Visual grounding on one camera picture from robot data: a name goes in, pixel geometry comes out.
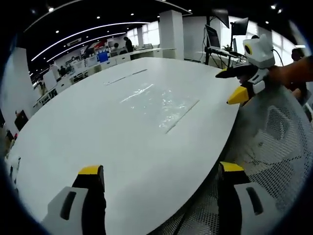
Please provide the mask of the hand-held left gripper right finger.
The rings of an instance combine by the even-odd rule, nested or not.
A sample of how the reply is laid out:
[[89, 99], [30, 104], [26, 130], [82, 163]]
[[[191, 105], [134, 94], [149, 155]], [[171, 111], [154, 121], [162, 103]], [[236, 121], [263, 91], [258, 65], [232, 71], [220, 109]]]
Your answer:
[[245, 170], [219, 162], [218, 210], [220, 235], [269, 235], [278, 221], [274, 198]]

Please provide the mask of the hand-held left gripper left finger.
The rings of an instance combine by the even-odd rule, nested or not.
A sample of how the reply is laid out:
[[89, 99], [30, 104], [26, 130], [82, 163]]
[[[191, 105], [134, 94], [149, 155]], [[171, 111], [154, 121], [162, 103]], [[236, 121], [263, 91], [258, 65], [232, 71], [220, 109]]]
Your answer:
[[51, 235], [105, 235], [106, 205], [103, 166], [87, 166], [50, 201], [41, 225]]

